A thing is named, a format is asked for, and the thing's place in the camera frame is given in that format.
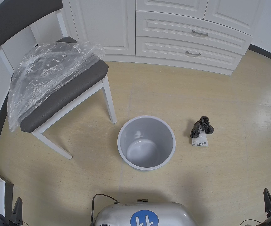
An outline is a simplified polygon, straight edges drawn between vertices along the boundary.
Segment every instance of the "blue circular logo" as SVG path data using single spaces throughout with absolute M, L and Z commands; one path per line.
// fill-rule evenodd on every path
M 149 210 L 141 210 L 134 213 L 130 219 L 131 226 L 157 226 L 158 217 Z

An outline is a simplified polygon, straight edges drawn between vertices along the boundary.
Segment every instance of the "drawer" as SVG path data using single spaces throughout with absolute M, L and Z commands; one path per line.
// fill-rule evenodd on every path
M 230 70 L 234 70 L 242 58 L 242 55 L 203 44 L 143 36 L 135 37 L 135 55 L 182 60 Z
M 246 33 L 202 19 L 145 11 L 136 11 L 136 35 L 198 43 L 241 55 L 245 55 L 253 39 Z

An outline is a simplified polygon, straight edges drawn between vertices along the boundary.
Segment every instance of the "gray bucket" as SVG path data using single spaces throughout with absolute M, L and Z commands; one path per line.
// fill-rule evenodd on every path
M 154 170 L 165 165 L 175 151 L 175 136 L 160 118 L 142 115 L 121 128 L 118 151 L 123 160 L 138 170 Z

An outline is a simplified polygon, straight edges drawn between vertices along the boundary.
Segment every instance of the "wire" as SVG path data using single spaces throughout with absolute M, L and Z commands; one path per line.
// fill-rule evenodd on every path
M 98 195 L 102 195 L 102 196 L 106 196 L 106 197 L 109 197 L 113 200 L 115 200 L 115 203 L 119 203 L 118 200 L 114 199 L 113 197 L 111 196 L 108 196 L 106 194 L 96 194 L 94 197 L 93 197 L 93 205 L 92 205 L 92 225 L 91 226 L 94 226 L 94 200 L 95 200 L 95 197 L 98 196 Z
M 249 221 L 249 220 L 256 221 L 256 222 L 258 222 L 258 223 L 260 223 L 260 224 L 261 224 L 261 222 L 260 222 L 260 221 L 255 220 L 255 219 L 247 219 L 247 220 L 244 220 L 244 221 L 243 221 L 241 224 L 243 224 L 245 221 Z

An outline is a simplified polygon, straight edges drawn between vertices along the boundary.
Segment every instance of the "chair leg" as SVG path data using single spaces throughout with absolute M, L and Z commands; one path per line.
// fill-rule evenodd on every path
M 38 130 L 34 130 L 32 132 L 34 136 L 36 136 L 40 141 L 44 144 L 48 145 L 50 148 L 54 149 L 56 152 L 60 153 L 62 156 L 65 156 L 68 159 L 72 158 L 72 155 L 68 153 L 65 149 L 51 142 L 48 138 L 46 138 L 43 134 L 41 134 Z
M 103 90 L 104 99 L 107 105 L 108 113 L 111 118 L 111 122 L 115 124 L 117 122 L 117 119 L 116 119 L 115 108 L 113 107 L 113 99 L 111 97 L 111 89 L 109 87 L 107 75 L 104 77 L 104 79 L 102 79 L 102 83 L 103 83 L 102 90 Z

